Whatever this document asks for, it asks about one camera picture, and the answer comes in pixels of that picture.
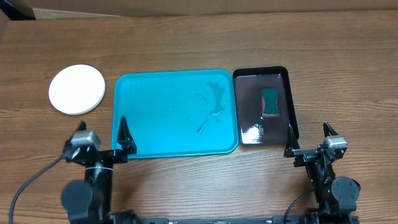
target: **black cable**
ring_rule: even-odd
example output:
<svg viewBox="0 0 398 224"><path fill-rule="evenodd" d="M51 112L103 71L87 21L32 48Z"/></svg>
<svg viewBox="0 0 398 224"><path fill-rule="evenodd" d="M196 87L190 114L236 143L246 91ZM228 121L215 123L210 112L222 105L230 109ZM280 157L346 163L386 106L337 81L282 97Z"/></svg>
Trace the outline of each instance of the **black cable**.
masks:
<svg viewBox="0 0 398 224"><path fill-rule="evenodd" d="M299 202L301 199L305 198L306 196L308 196L310 193L312 193L315 190L315 188L311 189L309 192L301 195L298 197L298 199L294 200L294 202L287 208L285 215L284 215L284 224L286 224L286 219L287 219L287 214L289 214L290 210L293 208L293 206L295 204L297 204L297 202Z"/></svg>
<svg viewBox="0 0 398 224"><path fill-rule="evenodd" d="M56 159L54 162L52 162L50 165L48 165L47 167L45 167L44 169L42 169L40 172L38 172L37 174L35 174L33 177L31 177L26 183L24 183L24 185L22 187L20 187L20 189L17 191L17 193L14 196L14 199L12 199L12 203L10 206L10 212L9 212L9 224L12 224L12 216L14 214L14 207L15 204L17 203L17 199L19 197L19 195L22 193L23 190L25 190L25 188L33 182L33 180L35 180L36 178L40 177L40 175L44 174L47 170L49 170L51 167L53 167L55 164L57 164L59 161L61 161L64 158L64 154L62 156L60 156L58 159Z"/></svg>

